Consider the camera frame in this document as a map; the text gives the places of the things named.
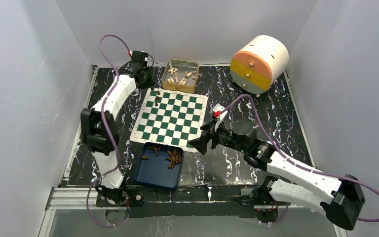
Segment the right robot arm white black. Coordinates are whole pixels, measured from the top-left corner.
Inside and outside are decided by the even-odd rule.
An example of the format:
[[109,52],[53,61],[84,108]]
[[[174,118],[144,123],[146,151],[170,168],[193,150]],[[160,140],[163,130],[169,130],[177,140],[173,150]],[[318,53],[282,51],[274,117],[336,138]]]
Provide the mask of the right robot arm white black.
[[275,175],[267,176],[257,189],[262,203],[279,201],[307,207],[340,228],[354,229],[365,203],[356,177],[349,174],[340,178],[324,176],[311,166],[284,158],[273,145],[258,139],[250,121],[238,120],[232,129],[227,129],[213,120],[200,129],[200,137],[190,140],[189,144],[201,154],[207,152],[209,143],[212,149],[222,145],[242,152],[252,167]]

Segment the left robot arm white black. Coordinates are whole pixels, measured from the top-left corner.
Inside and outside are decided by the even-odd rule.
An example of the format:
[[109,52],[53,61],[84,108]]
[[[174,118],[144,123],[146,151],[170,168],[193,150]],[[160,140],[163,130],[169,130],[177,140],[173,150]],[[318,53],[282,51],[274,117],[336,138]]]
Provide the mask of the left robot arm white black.
[[92,153],[100,172],[94,187],[115,205],[123,205],[128,198],[127,191],[121,188],[124,177],[119,169],[117,115],[136,89],[150,88],[153,84],[148,57],[142,61],[132,59],[114,70],[114,80],[102,98],[80,113],[82,142]]

